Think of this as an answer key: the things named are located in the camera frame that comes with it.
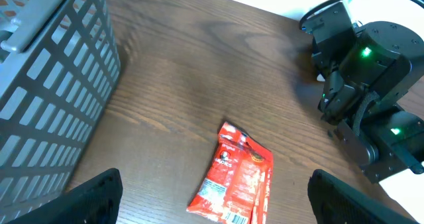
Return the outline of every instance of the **green led light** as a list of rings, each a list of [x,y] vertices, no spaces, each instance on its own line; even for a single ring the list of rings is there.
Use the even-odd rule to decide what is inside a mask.
[[[398,128],[393,128],[393,129],[390,129],[392,132],[393,132],[393,134],[395,134],[395,135],[398,135],[399,133],[400,133],[400,130],[398,129]]]
[[[363,51],[362,51],[362,56],[367,57],[371,54],[372,50],[369,47],[366,47]]]

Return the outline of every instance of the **white wall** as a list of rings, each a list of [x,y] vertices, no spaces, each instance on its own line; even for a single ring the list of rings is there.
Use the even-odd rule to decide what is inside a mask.
[[[265,11],[299,20],[326,0],[234,0]],[[354,20],[362,23],[389,21],[407,26],[424,38],[424,9],[408,0],[350,0]]]

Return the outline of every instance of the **wooden table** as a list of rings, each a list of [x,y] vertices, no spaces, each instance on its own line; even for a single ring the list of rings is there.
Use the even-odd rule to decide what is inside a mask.
[[[407,215],[328,136],[312,37],[296,21],[229,0],[107,2],[124,69],[70,187],[118,168],[118,223],[211,223],[185,210],[223,119],[274,153],[267,223],[316,222],[307,183],[317,168]],[[420,87],[402,105],[424,117]]]

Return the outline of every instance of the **mesh basket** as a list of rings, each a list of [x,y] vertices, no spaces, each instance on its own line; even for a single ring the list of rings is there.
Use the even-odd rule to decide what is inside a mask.
[[[121,65],[105,0],[0,0],[0,223],[64,188]]]

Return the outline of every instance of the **red package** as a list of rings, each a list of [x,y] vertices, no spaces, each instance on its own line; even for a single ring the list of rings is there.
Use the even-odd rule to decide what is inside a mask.
[[[219,147],[187,211],[225,224],[265,224],[274,159],[247,134],[225,123]]]

